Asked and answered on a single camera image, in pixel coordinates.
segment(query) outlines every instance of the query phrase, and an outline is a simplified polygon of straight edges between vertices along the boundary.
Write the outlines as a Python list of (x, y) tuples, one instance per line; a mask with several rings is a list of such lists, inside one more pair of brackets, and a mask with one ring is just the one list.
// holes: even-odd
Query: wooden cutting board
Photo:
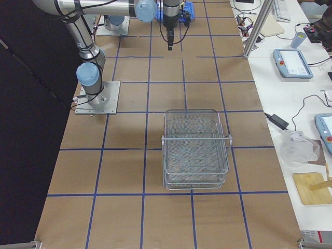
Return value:
[(332, 204), (328, 188), (310, 190), (310, 185), (324, 181), (321, 173), (297, 173), (293, 174), (293, 180), (303, 205)]

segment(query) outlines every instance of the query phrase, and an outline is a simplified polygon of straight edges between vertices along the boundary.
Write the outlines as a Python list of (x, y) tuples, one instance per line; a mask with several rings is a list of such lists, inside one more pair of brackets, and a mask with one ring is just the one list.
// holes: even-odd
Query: cup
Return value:
[(291, 47), (292, 48), (297, 48), (298, 46), (301, 45), (301, 43), (305, 40), (307, 35), (303, 32), (297, 32), (292, 40)]

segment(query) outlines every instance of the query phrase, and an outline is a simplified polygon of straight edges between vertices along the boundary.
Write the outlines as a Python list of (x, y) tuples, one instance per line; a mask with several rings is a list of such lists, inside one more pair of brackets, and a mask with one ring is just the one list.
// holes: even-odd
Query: white table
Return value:
[[(291, 10), (292, 20), (290, 23), (279, 22), (285, 30), (285, 33), (279, 36), (292, 38), (295, 35), (294, 26), (298, 23), (307, 23), (308, 19), (296, 0), (287, 0), (287, 3)], [(253, 9), (258, 5), (259, 0), (255, 0), (254, 4), (236, 2), (236, 6), (243, 10)], [(233, 12), (235, 15), (239, 13), (237, 10), (233, 10)], [(303, 27), (303, 25), (298, 26), (297, 31), (302, 31)], [(266, 37), (263, 41), (257, 43), (258, 48), (251, 52), (248, 61), (264, 112), (280, 116), (289, 123), (288, 128), (294, 130), (291, 118), (302, 107), (303, 98), (317, 94), (325, 99), (321, 90), (332, 90), (332, 81), (327, 75), (327, 72), (332, 72), (332, 62), (329, 60), (319, 66), (311, 67), (314, 77), (309, 80), (282, 78), (275, 65), (272, 53), (276, 48), (291, 49), (291, 41), (276, 36)], [(298, 49), (302, 51), (308, 63), (315, 63), (328, 58), (328, 53), (321, 44), (312, 44), (308, 39)], [(318, 98), (306, 99), (304, 109), (295, 118), (297, 130), (303, 131), (311, 139), (318, 140), (320, 136), (313, 120), (314, 116), (319, 113), (332, 113), (332, 108), (325, 107)], [(300, 166), (296, 164), (297, 167), (291, 167), (281, 157), (281, 130), (270, 122), (268, 122), (268, 126), (300, 230), (332, 231), (332, 204), (303, 205), (292, 179), (294, 173), (305, 172), (319, 172), (326, 179), (325, 167), (314, 164), (302, 164)], [(330, 172), (332, 172), (332, 156), (326, 151), (324, 145), (323, 150), (325, 159), (330, 165)]]

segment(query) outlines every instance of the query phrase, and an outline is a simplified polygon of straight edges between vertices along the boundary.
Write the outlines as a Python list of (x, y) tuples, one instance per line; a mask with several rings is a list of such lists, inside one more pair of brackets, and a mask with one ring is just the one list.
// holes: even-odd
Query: plastic bag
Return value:
[(281, 157), (284, 161), (309, 162), (317, 161), (320, 157), (319, 144), (306, 137), (303, 132), (283, 130), (281, 137)]

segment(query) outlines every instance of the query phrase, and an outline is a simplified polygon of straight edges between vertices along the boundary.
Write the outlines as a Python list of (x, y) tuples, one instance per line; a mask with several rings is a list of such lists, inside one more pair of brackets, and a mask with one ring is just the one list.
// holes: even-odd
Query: keyboard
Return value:
[(291, 21), (291, 16), (287, 8), (287, 0), (274, 0), (272, 11), (274, 12), (274, 17), (277, 21)]

